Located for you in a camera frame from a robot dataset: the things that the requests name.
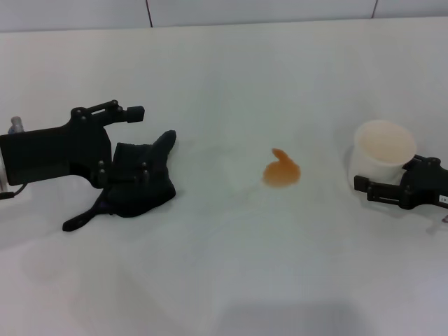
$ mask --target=white tabletop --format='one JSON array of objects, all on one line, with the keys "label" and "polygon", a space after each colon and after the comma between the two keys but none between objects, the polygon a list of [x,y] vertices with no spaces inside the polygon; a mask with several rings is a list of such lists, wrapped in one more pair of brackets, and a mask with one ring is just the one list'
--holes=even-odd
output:
[{"label": "white tabletop", "polygon": [[[354,130],[385,118],[448,167],[448,19],[0,34],[0,123],[143,105],[178,195],[134,219],[62,223],[75,176],[0,203],[1,335],[446,335],[448,211],[372,204],[347,183]],[[281,148],[297,185],[264,186]]]}]

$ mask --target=orange stain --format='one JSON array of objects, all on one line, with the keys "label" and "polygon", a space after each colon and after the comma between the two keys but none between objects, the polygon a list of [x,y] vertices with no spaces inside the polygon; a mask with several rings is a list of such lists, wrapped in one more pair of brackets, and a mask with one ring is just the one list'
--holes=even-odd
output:
[{"label": "orange stain", "polygon": [[283,188],[297,183],[300,179],[300,167],[281,149],[273,148],[272,154],[279,160],[266,166],[263,181],[273,188]]}]

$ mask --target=sticker label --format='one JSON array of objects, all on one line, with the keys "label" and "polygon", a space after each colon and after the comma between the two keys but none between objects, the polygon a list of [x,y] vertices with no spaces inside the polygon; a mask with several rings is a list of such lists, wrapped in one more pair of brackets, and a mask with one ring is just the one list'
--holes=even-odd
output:
[{"label": "sticker label", "polygon": [[448,196],[440,195],[439,202],[448,204]]}]

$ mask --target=black fabric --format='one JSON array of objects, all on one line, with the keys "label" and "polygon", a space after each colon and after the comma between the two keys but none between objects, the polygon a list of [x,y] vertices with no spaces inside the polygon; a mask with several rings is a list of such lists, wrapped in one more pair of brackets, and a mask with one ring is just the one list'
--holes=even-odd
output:
[{"label": "black fabric", "polygon": [[176,142],[176,132],[165,132],[152,145],[119,143],[113,156],[113,167],[121,171],[144,167],[146,183],[117,183],[103,189],[92,208],[64,223],[63,231],[74,231],[87,224],[97,214],[136,217],[168,202],[176,195],[169,179],[168,154]]}]

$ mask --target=white container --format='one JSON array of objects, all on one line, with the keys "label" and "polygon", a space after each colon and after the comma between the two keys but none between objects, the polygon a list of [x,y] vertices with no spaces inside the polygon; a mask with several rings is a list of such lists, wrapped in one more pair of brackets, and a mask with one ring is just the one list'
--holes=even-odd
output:
[{"label": "white container", "polygon": [[355,132],[355,146],[349,165],[349,183],[355,175],[374,182],[395,183],[402,167],[417,153],[412,134],[404,127],[385,120],[362,124]]}]

